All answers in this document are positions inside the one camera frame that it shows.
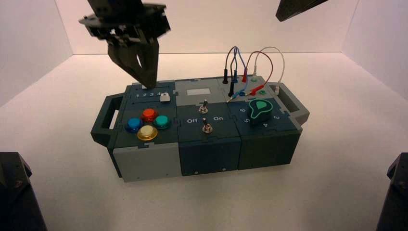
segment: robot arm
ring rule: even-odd
[[[119,67],[147,88],[157,80],[159,43],[170,30],[165,5],[141,0],[88,0],[95,14],[84,16],[91,36],[108,43],[108,55]]]

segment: red plug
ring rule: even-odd
[[[258,87],[252,89],[249,94],[250,95],[256,95],[256,92],[259,91],[260,89],[262,89],[263,87],[264,87],[264,85],[259,85]]]
[[[245,70],[243,71],[243,77],[242,77],[242,82],[243,83],[246,83],[246,72],[247,72],[247,70],[245,68]]]

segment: red wire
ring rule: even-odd
[[[246,66],[248,66],[248,64],[249,64],[249,60],[251,59],[251,56],[252,56],[253,54],[255,54],[255,53],[260,53],[260,54],[263,54],[263,55],[264,55],[264,56],[266,56],[266,57],[269,59],[269,61],[270,61],[271,70],[270,70],[269,77],[268,77],[268,79],[265,81],[265,83],[264,83],[264,84],[261,84],[262,86],[265,86],[265,84],[266,84],[266,83],[269,81],[270,77],[272,76],[272,72],[273,72],[273,63],[272,63],[272,60],[269,58],[269,56],[268,56],[268,55],[266,55],[265,53],[263,53],[263,52],[261,52],[261,51],[254,51],[254,52],[252,52],[252,53],[251,53],[251,55],[249,55],[248,61],[246,62]]]

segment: white backdrop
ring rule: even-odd
[[[361,0],[343,52],[408,100],[408,1]]]
[[[286,52],[340,52],[357,0],[330,0],[283,23],[279,0],[152,0],[167,5],[171,31],[160,53],[244,52],[274,45]],[[86,0],[56,0],[74,54],[107,53],[78,20],[93,13]]]
[[[53,0],[0,1],[0,106],[72,55]]]

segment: off label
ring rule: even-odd
[[[187,123],[191,124],[191,123],[197,123],[198,119],[188,119]]]

